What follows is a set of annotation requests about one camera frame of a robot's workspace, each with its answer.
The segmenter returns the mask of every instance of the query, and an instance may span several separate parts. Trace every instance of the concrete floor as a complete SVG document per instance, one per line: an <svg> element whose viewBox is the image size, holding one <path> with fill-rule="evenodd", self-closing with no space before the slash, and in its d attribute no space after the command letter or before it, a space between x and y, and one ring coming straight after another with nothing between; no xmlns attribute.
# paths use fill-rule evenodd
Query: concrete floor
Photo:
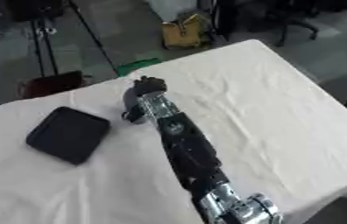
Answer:
<svg viewBox="0 0 347 224"><path fill-rule="evenodd" d="M161 47L160 20L142 0L88 0L81 9L92 28L103 38L105 48L119 66L135 60L172 60L199 49L167 51ZM276 31L249 33L238 28L230 43L260 39L279 55L319 83L340 102L347 99L347 11L322 14L313 19L321 28L320 38L308 40L308 33L292 28L287 45L275 48ZM0 104L17 100L20 83L39 77L37 60L27 25L19 24L0 36ZM96 82L115 78L108 63L97 51L88 34L68 11L57 21L58 33L52 36L55 55L62 72L81 69L95 76ZM218 43L224 46L230 43ZM308 224L347 223L347 199L324 209Z"/></svg>

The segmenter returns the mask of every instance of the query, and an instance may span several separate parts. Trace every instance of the wheel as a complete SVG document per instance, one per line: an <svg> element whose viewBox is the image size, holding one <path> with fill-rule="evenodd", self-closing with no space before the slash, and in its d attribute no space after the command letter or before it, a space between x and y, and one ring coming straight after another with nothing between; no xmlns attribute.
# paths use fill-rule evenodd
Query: wheel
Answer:
<svg viewBox="0 0 347 224"><path fill-rule="evenodd" d="M316 40L317 38L318 38L318 32L315 32L315 33L311 34L311 36L310 36L311 40Z"/></svg>

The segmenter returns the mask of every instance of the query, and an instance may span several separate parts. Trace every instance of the tripod leg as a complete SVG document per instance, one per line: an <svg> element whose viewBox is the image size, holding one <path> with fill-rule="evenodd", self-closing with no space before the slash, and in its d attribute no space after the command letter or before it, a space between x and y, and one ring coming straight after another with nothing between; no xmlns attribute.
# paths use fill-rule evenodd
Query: tripod leg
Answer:
<svg viewBox="0 0 347 224"><path fill-rule="evenodd" d="M39 28L43 32L44 41L46 42L46 49L48 50L49 59L51 60L51 64L53 66L53 73L55 75L59 75L58 65L56 64L55 56L53 55L53 47L51 46L51 42L48 38L48 33L46 32L46 21L44 20L44 18L40 19Z"/></svg>
<svg viewBox="0 0 347 224"><path fill-rule="evenodd" d="M82 25L85 27L85 29L89 33L90 37L93 39L93 41L95 41L95 44L97 45L98 49L100 49L100 51L102 52L104 58L108 61L108 63L110 64L110 66L112 67L112 69L114 70L114 72L118 76L118 72L117 72L117 69L115 68L114 63L112 62L110 57L108 57L108 54L105 52L104 46L103 46L102 42L100 41L100 39L93 33L92 29L90 29L90 26L88 25L85 18L83 17L83 15L80 12L80 8L72 0L68 0L68 3L69 3L70 8L73 9L74 13L80 19Z"/></svg>
<svg viewBox="0 0 347 224"><path fill-rule="evenodd" d="M39 44L39 39L37 37L36 33L36 21L32 20L31 21L31 28L32 28L32 36L33 36L33 42L35 46L35 53L37 55L37 58L39 60L39 68L40 68L40 75L41 77L46 77L46 72L44 71L44 64L43 64L43 58L41 57L41 51L40 51L40 44Z"/></svg>

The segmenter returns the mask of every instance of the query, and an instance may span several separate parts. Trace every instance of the wrinkled cloth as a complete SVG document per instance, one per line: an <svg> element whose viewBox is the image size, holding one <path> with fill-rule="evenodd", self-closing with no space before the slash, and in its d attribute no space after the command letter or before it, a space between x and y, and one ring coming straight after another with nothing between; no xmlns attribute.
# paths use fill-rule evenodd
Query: wrinkled cloth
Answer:
<svg viewBox="0 0 347 224"><path fill-rule="evenodd" d="M202 223L154 127L121 119L123 94L141 75L166 80L167 97L216 147L238 194L264 193L286 223L303 223L347 193L347 109L251 40L0 106L0 224ZM112 122L87 164L74 167L25 144L60 106Z"/></svg>

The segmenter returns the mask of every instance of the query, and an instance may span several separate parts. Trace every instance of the chair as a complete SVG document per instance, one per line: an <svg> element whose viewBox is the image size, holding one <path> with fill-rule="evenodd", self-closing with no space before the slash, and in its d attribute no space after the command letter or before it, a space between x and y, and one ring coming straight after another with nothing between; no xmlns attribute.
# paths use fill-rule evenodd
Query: chair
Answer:
<svg viewBox="0 0 347 224"><path fill-rule="evenodd" d="M272 20L281 27L281 38L276 46L283 46L287 41L290 25L300 26L312 31L310 39L315 40L319 29L305 21L305 17L315 8L315 0L273 0L269 2L266 19Z"/></svg>

